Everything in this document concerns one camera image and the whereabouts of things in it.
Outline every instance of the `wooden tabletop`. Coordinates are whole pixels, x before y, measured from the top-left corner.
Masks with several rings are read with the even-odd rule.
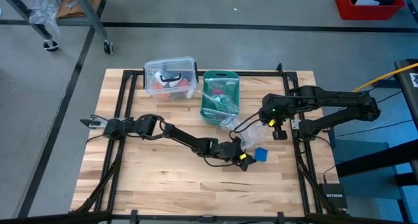
[[[123,69],[106,71],[96,114],[112,118],[122,73]],[[298,71],[297,74],[300,86],[315,85],[312,71]],[[240,77],[240,118],[245,119],[258,111],[261,99],[267,93],[284,94],[282,78]],[[194,99],[156,103],[143,90],[142,76],[138,76],[131,116],[158,114],[197,138],[213,137],[220,142],[230,140],[227,131],[203,122],[200,107],[201,95],[197,92]],[[319,109],[305,115],[307,119],[314,120],[322,117],[323,112]],[[284,123],[283,128],[290,136],[289,121]],[[90,137],[101,133],[98,129],[91,130]],[[319,133],[319,136],[328,139],[325,133]],[[106,138],[98,138],[87,144],[71,209],[79,207],[99,183],[107,142]],[[285,141],[274,141],[271,132],[267,132],[265,141],[250,148],[250,153],[256,147],[268,150],[267,162],[252,164],[247,172],[242,172],[238,167],[209,167],[189,148],[173,140],[146,141],[128,137],[114,213],[130,214],[132,209],[136,209],[140,214],[152,215],[275,216],[277,212],[284,212],[288,217],[303,216],[291,137]],[[334,166],[332,151],[323,140],[311,142],[311,147],[320,182],[324,171]],[[215,159],[209,161],[212,164],[223,163]],[[338,182],[335,168],[327,172],[327,181]],[[109,187],[105,190],[102,207],[106,207]],[[306,187],[311,212],[314,212],[314,198],[308,182]]]

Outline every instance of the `yellow cable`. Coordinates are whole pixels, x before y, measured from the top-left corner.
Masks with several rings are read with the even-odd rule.
[[[401,69],[398,69],[396,71],[392,71],[392,72],[389,72],[387,74],[384,74],[383,76],[377,77],[374,80],[369,81],[369,82],[363,84],[362,86],[358,87],[357,89],[354,89],[353,90],[353,93],[358,92],[360,89],[365,88],[365,87],[367,87],[367,86],[369,86],[369,85],[371,85],[373,83],[376,83],[377,81],[382,80],[382,79],[384,79],[386,77],[390,77],[390,76],[392,76],[394,74],[398,74],[398,73],[401,73],[403,71],[407,71],[407,70],[412,69],[412,68],[415,68],[415,67],[418,67],[418,63],[409,65],[407,67],[402,67]]]

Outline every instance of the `clear plastic container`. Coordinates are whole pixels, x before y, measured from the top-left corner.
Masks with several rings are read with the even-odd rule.
[[[144,66],[144,88],[156,101],[192,99],[199,78],[192,57],[153,60]]]

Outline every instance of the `black cable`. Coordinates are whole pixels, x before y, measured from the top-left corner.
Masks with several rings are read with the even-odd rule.
[[[108,119],[106,119],[106,118],[104,118],[104,117],[102,117],[102,116],[98,116],[98,115],[96,115],[96,114],[91,114],[90,115],[90,118],[101,118],[102,120],[105,120],[105,121],[109,121]]]
[[[390,80],[391,78],[393,78],[394,76],[391,76],[391,77],[389,77],[389,78],[387,78],[387,79],[384,79],[384,80]],[[365,94],[367,94],[367,93],[370,93],[371,91],[373,91],[374,89],[376,89],[377,87],[379,87],[378,85],[376,85],[376,86],[374,86],[374,87],[372,87],[372,89],[371,90],[367,90],[366,91],[366,93]]]
[[[211,166],[211,167],[227,167],[227,166],[232,166],[232,165],[234,165],[234,163],[231,163],[231,164],[228,164],[228,165],[213,165],[213,164],[211,164],[211,163],[209,163],[209,161],[205,158],[205,156],[203,155],[203,151],[201,150],[201,148],[200,147],[196,147],[198,150],[199,150],[199,152],[202,154],[202,158],[203,158],[203,160],[204,160],[204,162],[206,162],[206,164],[208,164],[209,166]]]
[[[332,149],[334,149],[334,148],[335,148],[335,146],[332,146],[332,145],[331,145],[331,143],[330,143],[327,139],[325,139],[325,138],[323,138],[323,137],[320,137],[320,136],[317,136],[317,135],[312,135],[312,136],[314,136],[314,137],[316,137],[316,138],[319,138],[319,139],[321,139],[321,140],[325,141],[326,143],[328,143],[329,147],[331,147]]]
[[[99,135],[99,136],[94,136],[94,137],[91,137],[91,138],[89,138],[89,139],[87,139],[87,140],[86,140],[86,143],[88,143],[89,141],[91,141],[91,140],[93,140],[93,139],[99,138],[99,137],[101,137],[101,136],[103,136],[103,135]]]
[[[128,136],[128,137],[133,137],[133,138],[141,137],[141,136],[136,136],[136,135],[130,135],[129,133],[126,133],[126,132],[125,132],[125,135]]]
[[[257,123],[258,121],[260,121],[260,119],[254,120],[253,122],[249,123],[245,128],[239,130],[239,131],[234,131],[234,133],[242,133],[245,130],[247,130],[251,125],[253,125],[254,123]]]
[[[245,124],[245,123],[246,123],[248,120],[250,120],[252,117],[256,116],[258,113],[260,113],[260,111],[264,110],[264,108],[266,108],[266,107],[267,107],[267,104],[266,104],[265,106],[263,106],[262,108],[260,108],[260,110],[258,110],[256,113],[254,113],[254,114],[252,114],[250,117],[246,118],[246,119],[245,119],[242,123],[240,123],[238,126],[236,126],[236,127],[234,128],[234,130],[229,131],[229,138],[230,138],[231,140],[233,140],[233,138],[232,138],[232,136],[231,136],[231,133],[242,133],[242,132],[244,132],[244,130],[248,129],[248,127],[249,127],[250,125],[252,125],[253,123],[257,122],[258,120],[255,120],[255,121],[251,122],[249,125],[247,125],[247,127],[245,127],[245,129],[240,130],[240,131],[237,131],[237,129],[238,129],[239,127],[241,127],[243,124]]]
[[[324,172],[324,174],[322,175],[322,177],[324,178],[324,183],[325,183],[325,184],[327,184],[327,179],[325,178],[325,174],[326,174],[328,171],[330,171],[331,169],[335,168],[335,166],[337,166],[337,165],[334,165],[334,166],[330,167],[330,168],[329,168],[327,171],[325,171],[325,172]]]
[[[325,172],[324,172],[324,174],[322,175],[322,177],[324,178],[324,183],[325,183],[325,184],[327,184],[327,179],[325,178],[325,174],[326,174],[328,171],[330,171],[331,169],[335,168],[335,166],[337,166],[337,165],[334,165],[334,166],[330,167],[330,168],[329,168],[327,171],[325,171]]]
[[[377,130],[377,129],[384,129],[384,128],[387,128],[387,127],[392,127],[392,126],[395,126],[395,125],[400,125],[401,123],[407,123],[407,122],[410,122],[410,121],[413,121],[413,120],[405,120],[405,121],[401,121],[401,122],[394,123],[394,124],[391,124],[391,125],[386,125],[386,126],[382,126],[382,127],[376,127],[376,128],[373,128],[373,129],[362,130],[362,131],[358,131],[358,132],[354,132],[354,133],[347,133],[347,134],[344,134],[344,135],[338,135],[338,136],[334,136],[333,138],[338,138],[340,136],[353,135],[353,134],[357,134],[357,133],[369,132],[369,131],[373,131],[373,130]]]
[[[391,97],[396,96],[396,95],[398,95],[399,93],[402,93],[402,90],[401,90],[401,91],[399,91],[399,92],[397,92],[397,93],[393,93],[392,95],[390,95],[390,96],[388,96],[388,97],[386,97],[386,98],[384,98],[384,99],[382,99],[382,100],[380,100],[380,101],[377,101],[376,103],[381,103],[381,102],[383,102],[383,101],[386,101],[387,99],[390,99]]]

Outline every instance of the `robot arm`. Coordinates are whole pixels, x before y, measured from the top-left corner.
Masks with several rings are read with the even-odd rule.
[[[104,127],[103,136],[113,140],[121,140],[124,136],[137,137],[142,140],[157,140],[168,138],[183,144],[191,149],[199,157],[221,159],[231,162],[243,171],[247,171],[248,165],[255,163],[254,158],[241,150],[241,139],[235,137],[232,142],[219,143],[216,138],[195,138],[194,136],[178,129],[171,123],[167,123],[161,116],[146,114],[137,120],[127,118],[124,120],[114,118],[108,121],[81,120],[82,123],[91,129]],[[161,134],[153,135],[155,126],[159,121]],[[224,167],[228,165],[211,165],[213,167]]]
[[[291,89],[291,96],[268,94],[260,108],[261,122],[275,127],[275,140],[286,140],[286,132],[281,129],[283,122],[295,114],[310,112],[322,106],[346,107],[317,120],[300,120],[298,129],[303,140],[313,140],[322,129],[351,120],[374,121],[380,115],[376,100],[368,92],[325,91],[320,87],[302,86]]]

